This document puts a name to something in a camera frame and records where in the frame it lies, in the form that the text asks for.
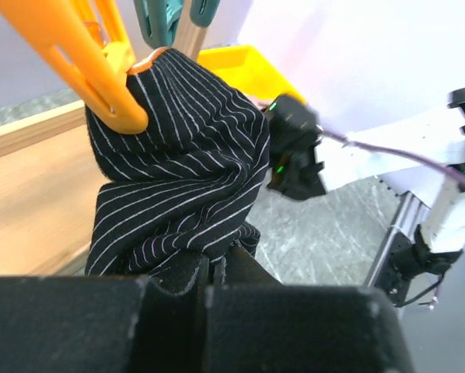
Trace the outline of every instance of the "black striped fabric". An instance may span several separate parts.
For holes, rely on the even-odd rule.
[[[172,49],[127,87],[149,115],[142,134],[118,134],[86,109],[111,180],[97,197],[86,274],[147,273],[180,250],[212,262],[233,245],[254,254],[260,233],[245,219],[267,170],[264,115]]]

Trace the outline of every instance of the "wall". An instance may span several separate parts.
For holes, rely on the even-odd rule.
[[[208,29],[204,47],[237,40],[253,0],[222,0]],[[148,55],[139,32],[132,0],[118,0],[131,43],[138,59]],[[16,105],[66,88],[65,84],[30,49],[0,15],[0,107]]]
[[[446,104],[465,86],[465,0],[256,0],[239,34],[302,91],[323,124],[360,131]],[[383,176],[431,205],[442,176]]]

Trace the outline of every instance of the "striped cloth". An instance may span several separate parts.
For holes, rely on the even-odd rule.
[[[169,49],[127,87],[148,113],[142,134],[118,134],[89,109],[89,137],[111,180],[96,202],[86,274],[142,274],[179,250],[212,262],[250,253],[245,222],[268,164],[268,124],[238,90]]]

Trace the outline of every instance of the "purple cable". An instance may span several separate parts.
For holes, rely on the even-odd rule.
[[[323,136],[326,136],[327,138],[332,138],[333,140],[339,141],[343,144],[348,144],[349,146],[355,146],[357,148],[364,149],[369,152],[380,152],[380,153],[398,155],[399,157],[411,159],[413,161],[422,163],[432,169],[435,169],[436,171],[439,171],[440,173],[444,173],[445,175],[456,180],[459,184],[462,184],[463,186],[465,186],[465,175],[461,171],[457,171],[456,169],[453,169],[452,167],[443,166],[440,163],[432,161],[431,159],[428,159],[426,157],[422,157],[414,153],[406,152],[404,150],[385,148],[383,146],[366,144],[365,142],[360,142],[360,141],[349,141],[346,136],[342,134],[338,134],[333,131],[329,131],[327,129],[321,130],[320,133]]]

